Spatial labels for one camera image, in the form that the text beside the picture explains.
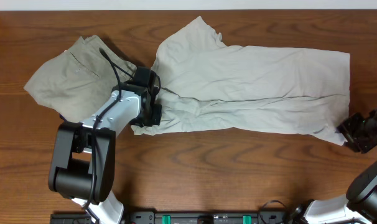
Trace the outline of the white t-shirt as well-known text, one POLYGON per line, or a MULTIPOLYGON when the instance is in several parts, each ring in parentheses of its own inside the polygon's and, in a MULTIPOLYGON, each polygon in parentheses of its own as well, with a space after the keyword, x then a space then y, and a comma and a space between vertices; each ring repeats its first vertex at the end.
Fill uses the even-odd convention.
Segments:
POLYGON ((348 53, 227 46, 198 17, 160 44, 152 69, 162 119, 136 135, 238 128, 345 140, 336 128, 349 112, 348 53))

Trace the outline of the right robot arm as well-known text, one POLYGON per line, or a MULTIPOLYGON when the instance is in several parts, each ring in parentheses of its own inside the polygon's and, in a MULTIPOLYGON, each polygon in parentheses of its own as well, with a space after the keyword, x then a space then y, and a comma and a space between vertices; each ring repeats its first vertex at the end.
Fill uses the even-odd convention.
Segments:
MULTIPOLYGON (((345 137, 344 146, 352 151, 371 151, 377 146, 377 109, 367 118, 353 114, 337 131, 345 137)), ((300 205, 286 223, 377 223, 377 161, 354 179, 345 195, 300 205)))

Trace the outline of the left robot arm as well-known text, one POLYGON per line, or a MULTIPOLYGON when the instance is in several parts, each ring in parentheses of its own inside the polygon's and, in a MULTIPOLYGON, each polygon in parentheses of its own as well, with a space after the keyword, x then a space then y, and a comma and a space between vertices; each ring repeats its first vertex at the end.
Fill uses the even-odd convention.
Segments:
POLYGON ((160 124, 162 106, 155 102, 160 90, 159 76, 139 67, 130 80, 113 88, 95 114, 59 126, 49 189, 79 204, 84 213, 53 214, 51 223, 122 223, 124 206, 111 190, 116 138, 127 125, 160 124))

